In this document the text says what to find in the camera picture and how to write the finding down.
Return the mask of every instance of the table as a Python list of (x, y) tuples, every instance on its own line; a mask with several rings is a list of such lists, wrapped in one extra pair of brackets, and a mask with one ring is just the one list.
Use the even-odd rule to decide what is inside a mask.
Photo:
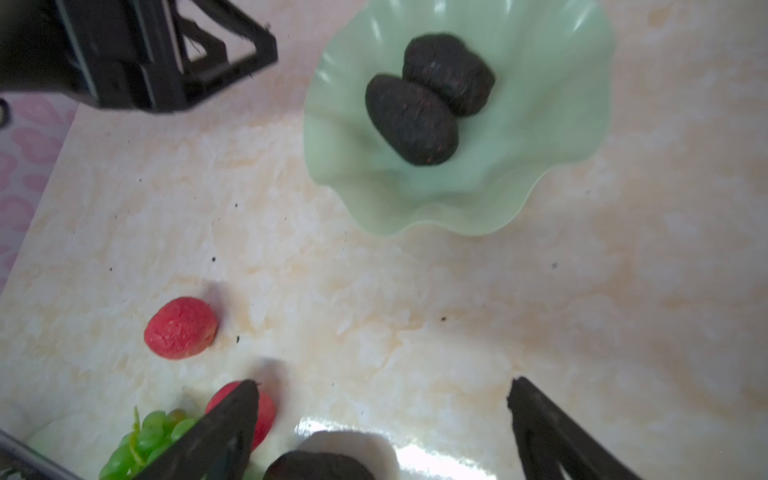
[[(604, 146), (482, 238), (371, 237), (308, 178), (304, 94), (361, 0), (237, 4), (275, 68), (186, 114), (80, 107), (0, 299), (0, 428), (95, 478), (134, 406), (254, 377), (280, 404), (258, 465), (339, 430), (370, 436), (316, 447), (379, 478), (521, 478), (525, 375), (644, 478), (768, 475), (765, 2), (606, 2)], [(143, 329), (186, 295), (220, 331), (160, 359)]]

